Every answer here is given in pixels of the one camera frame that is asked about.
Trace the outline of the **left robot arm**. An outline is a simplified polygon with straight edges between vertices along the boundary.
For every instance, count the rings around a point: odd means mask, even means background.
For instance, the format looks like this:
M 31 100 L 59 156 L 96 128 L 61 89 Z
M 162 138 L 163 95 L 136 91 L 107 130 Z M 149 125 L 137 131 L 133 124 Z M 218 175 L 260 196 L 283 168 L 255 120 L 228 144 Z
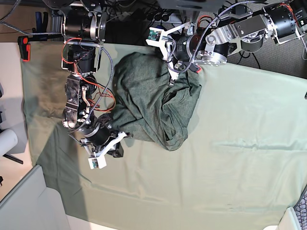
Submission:
M 206 27 L 198 26 L 197 33 L 175 39 L 169 61 L 176 60 L 175 68 L 183 70 L 199 64 L 220 66 L 236 53 L 255 53 L 267 39 L 275 44 L 297 39 L 307 34 L 307 2 L 285 0 L 252 11 L 248 2 L 221 8 Z

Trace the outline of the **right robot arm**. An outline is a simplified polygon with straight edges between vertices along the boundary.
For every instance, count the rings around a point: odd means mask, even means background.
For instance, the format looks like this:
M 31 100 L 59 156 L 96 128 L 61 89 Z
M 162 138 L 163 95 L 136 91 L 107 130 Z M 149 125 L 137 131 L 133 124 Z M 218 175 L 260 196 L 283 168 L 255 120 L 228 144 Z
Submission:
M 97 82 L 94 74 L 100 68 L 107 13 L 103 0 L 46 0 L 49 8 L 62 14 L 60 32 L 64 38 L 61 67 L 70 74 L 65 84 L 66 105 L 62 124 L 72 137 L 74 132 L 83 136 L 77 142 L 90 157 L 108 154 L 123 157 L 119 131 L 111 126 L 111 116 L 104 112 L 96 117 L 99 108 L 93 94 L 99 98 L 111 96 L 108 86 Z

